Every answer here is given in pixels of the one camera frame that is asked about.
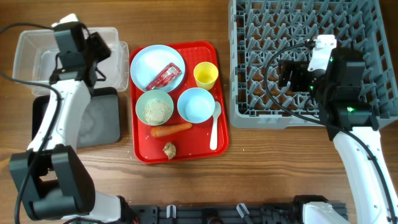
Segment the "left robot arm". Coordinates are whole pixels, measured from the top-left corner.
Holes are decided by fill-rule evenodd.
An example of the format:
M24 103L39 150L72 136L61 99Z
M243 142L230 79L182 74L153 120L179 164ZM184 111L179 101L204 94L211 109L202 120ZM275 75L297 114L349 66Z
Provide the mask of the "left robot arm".
M110 49L78 21L58 24L53 32L59 53L47 84L51 95L44 118L27 150L9 161L18 190L14 219L18 222L24 209L32 220L131 223L126 201L96 191L75 150L95 83L105 80L97 64Z

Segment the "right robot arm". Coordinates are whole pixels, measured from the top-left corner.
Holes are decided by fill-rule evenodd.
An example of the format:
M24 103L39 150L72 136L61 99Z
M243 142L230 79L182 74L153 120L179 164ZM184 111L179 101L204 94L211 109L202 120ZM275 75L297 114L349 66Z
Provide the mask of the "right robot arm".
M279 86L308 91L319 109L317 123L343 161L361 223L397 223L397 194L381 150L379 123L361 99L363 54L349 48L312 47L310 62L280 60Z

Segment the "red snack wrapper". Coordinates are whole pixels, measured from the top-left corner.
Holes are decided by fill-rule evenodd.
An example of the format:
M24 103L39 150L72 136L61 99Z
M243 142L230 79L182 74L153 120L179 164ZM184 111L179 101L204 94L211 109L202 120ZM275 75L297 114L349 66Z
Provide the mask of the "red snack wrapper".
M146 90L154 90L167 86L171 81L182 74L176 64L170 62L161 70L158 75L146 86Z

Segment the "yellow plastic cup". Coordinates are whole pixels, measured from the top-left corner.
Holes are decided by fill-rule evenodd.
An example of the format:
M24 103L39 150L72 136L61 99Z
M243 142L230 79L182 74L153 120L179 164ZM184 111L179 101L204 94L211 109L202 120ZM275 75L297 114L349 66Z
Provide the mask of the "yellow plastic cup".
M213 88L219 75L218 68L211 62L200 62L193 70L197 87L210 90Z

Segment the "light blue bowl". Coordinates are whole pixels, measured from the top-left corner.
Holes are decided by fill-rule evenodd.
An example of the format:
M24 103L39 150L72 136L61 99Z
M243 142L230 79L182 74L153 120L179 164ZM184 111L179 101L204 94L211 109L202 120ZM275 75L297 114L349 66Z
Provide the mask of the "light blue bowl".
M177 110L189 123L204 123L215 110L215 99L207 90L199 87L189 88L179 96Z

